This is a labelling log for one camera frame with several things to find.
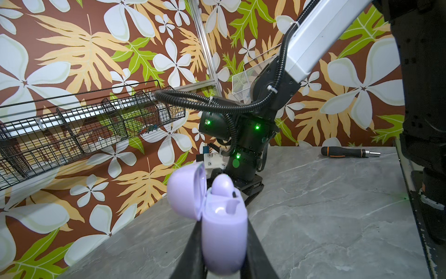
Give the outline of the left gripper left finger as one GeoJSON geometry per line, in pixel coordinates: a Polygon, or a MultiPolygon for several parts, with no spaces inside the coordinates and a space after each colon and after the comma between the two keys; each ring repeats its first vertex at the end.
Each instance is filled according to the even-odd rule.
{"type": "Polygon", "coordinates": [[[202,222],[197,221],[170,279],[206,278],[207,268],[204,262],[202,248],[202,222]]]}

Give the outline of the purple earbud charging case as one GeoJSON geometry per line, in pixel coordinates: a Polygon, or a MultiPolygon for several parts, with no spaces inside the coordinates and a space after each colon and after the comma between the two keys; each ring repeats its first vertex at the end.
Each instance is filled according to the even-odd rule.
{"type": "Polygon", "coordinates": [[[184,166],[171,175],[167,198],[180,216],[202,222],[204,262],[214,274],[228,276],[241,269],[247,251],[248,215],[240,191],[236,198],[213,195],[204,163],[184,166]]]}

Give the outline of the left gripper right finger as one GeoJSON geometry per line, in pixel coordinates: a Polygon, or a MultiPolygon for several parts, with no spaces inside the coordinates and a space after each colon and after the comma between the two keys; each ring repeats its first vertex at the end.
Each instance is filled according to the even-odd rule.
{"type": "Polygon", "coordinates": [[[263,249],[259,238],[248,221],[246,258],[240,270],[241,279],[278,279],[278,275],[263,249]]]}

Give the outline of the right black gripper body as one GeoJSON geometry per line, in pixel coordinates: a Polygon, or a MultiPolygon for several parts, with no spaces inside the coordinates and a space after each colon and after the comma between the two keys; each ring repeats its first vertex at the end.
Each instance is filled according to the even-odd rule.
{"type": "Polygon", "coordinates": [[[207,186],[211,187],[213,180],[219,174],[227,174],[234,186],[246,195],[245,204],[249,205],[264,189],[262,177],[257,173],[263,170],[265,160],[260,153],[244,150],[228,157],[226,169],[220,172],[214,170],[211,178],[207,179],[207,186]]]}

